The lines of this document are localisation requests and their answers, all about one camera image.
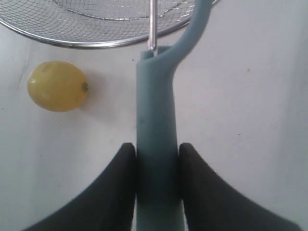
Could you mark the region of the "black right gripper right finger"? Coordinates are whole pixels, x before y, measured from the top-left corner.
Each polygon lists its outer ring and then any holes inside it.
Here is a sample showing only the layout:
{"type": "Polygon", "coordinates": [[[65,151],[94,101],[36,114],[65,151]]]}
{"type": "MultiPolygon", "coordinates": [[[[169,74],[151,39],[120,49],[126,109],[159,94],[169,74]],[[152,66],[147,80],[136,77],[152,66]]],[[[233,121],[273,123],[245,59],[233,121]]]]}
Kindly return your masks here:
{"type": "Polygon", "coordinates": [[[191,231],[299,231],[225,182],[190,143],[179,149],[180,190],[191,231]]]}

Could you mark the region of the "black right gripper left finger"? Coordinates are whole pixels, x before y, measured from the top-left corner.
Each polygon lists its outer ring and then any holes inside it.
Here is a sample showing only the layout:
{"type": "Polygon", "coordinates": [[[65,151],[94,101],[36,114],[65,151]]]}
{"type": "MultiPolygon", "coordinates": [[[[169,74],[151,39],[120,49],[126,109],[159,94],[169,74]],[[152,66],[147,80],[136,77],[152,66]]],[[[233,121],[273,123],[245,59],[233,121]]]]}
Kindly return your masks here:
{"type": "Polygon", "coordinates": [[[129,231],[135,206],[135,148],[124,143],[96,180],[29,231],[129,231]]]}

